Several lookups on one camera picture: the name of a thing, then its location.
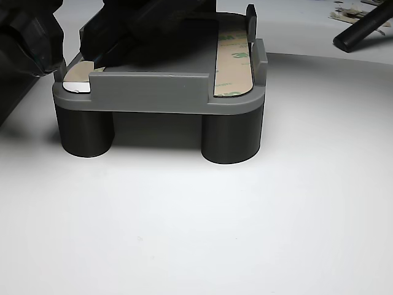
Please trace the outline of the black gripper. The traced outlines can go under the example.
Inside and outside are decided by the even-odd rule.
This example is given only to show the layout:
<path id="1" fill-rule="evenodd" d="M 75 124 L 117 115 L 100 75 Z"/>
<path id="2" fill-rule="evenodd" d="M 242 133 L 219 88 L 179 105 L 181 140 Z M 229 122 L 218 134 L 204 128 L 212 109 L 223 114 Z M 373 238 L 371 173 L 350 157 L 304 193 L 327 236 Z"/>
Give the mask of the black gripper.
<path id="1" fill-rule="evenodd" d="M 104 1 L 104 7 L 83 27 L 80 53 L 96 66 L 117 66 L 138 46 L 126 29 L 170 28 L 193 12 L 215 12 L 215 1 Z"/>

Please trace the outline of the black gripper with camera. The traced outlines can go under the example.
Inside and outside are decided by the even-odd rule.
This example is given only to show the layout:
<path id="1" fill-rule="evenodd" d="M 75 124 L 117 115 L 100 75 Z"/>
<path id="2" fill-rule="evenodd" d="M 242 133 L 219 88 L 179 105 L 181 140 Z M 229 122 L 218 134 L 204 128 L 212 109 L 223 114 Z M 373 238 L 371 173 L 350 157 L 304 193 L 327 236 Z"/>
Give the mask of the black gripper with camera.
<path id="1" fill-rule="evenodd" d="M 1 122 L 36 81 L 62 67 L 63 1 L 1 1 Z"/>

